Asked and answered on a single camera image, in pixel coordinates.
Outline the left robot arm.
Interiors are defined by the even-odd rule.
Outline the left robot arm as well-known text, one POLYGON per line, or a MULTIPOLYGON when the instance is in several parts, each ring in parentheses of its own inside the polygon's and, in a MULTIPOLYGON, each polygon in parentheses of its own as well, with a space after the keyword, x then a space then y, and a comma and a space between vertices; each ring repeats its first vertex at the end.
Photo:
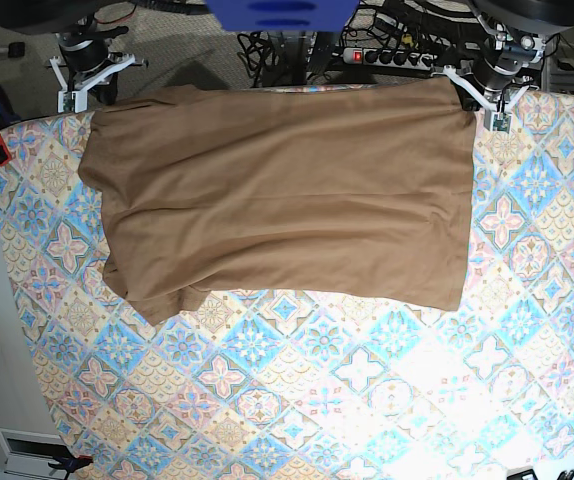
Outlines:
POLYGON ((481 57, 434 66, 464 92, 463 105, 498 113, 513 108, 530 88, 519 72, 544 60, 548 41, 574 27, 574 1, 468 1, 487 38, 481 57))

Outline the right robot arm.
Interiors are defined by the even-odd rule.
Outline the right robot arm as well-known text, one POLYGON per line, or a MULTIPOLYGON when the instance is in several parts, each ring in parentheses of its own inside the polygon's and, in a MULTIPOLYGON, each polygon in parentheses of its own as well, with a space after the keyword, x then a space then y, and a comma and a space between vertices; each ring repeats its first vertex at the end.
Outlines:
POLYGON ((88 97, 112 105, 117 97, 118 74, 147 62, 133 54, 112 51, 114 39, 126 34, 124 25, 103 30, 95 19, 109 1, 0 0, 0 27, 24 35, 53 34, 59 54, 46 66, 60 85, 57 109, 80 113, 88 97))

